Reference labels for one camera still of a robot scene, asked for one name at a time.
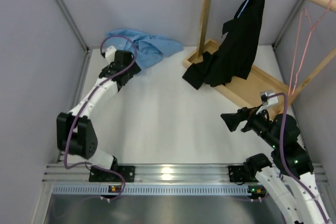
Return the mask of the light blue shirt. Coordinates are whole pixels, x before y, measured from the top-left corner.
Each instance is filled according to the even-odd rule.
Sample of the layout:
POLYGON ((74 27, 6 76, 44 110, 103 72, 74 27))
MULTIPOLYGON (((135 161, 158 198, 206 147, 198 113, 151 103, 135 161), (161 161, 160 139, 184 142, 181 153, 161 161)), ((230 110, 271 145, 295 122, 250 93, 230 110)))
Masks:
POLYGON ((152 35, 133 29, 116 29, 105 34, 101 49, 114 46, 118 50, 131 51, 136 63, 145 70, 182 50, 184 46, 168 37, 152 35))

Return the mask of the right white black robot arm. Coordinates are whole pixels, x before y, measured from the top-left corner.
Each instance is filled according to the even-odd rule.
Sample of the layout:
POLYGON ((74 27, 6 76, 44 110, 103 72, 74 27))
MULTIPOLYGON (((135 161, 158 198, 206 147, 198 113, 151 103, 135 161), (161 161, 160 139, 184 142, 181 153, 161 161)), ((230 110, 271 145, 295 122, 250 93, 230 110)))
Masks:
POLYGON ((286 223, 331 223, 316 184, 314 167, 307 151, 298 143, 300 129, 291 115, 270 119, 258 108, 223 113, 221 119, 234 132, 255 132, 272 148, 271 157, 256 154, 243 163, 244 174, 262 184, 279 208, 286 223))

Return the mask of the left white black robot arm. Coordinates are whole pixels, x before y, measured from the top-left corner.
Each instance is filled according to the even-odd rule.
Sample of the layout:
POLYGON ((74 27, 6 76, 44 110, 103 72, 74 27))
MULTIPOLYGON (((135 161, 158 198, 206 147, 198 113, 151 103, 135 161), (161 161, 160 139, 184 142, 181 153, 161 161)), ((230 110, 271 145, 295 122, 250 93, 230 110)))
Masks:
POLYGON ((67 156, 76 155, 100 167, 100 174, 106 181, 117 179, 118 160, 99 146, 92 119, 141 71, 136 63, 137 56, 137 52, 109 47, 103 53, 108 64, 101 70, 88 94, 69 112, 61 112, 57 116, 57 148, 65 153, 64 165, 67 169, 73 167, 68 165, 67 156))

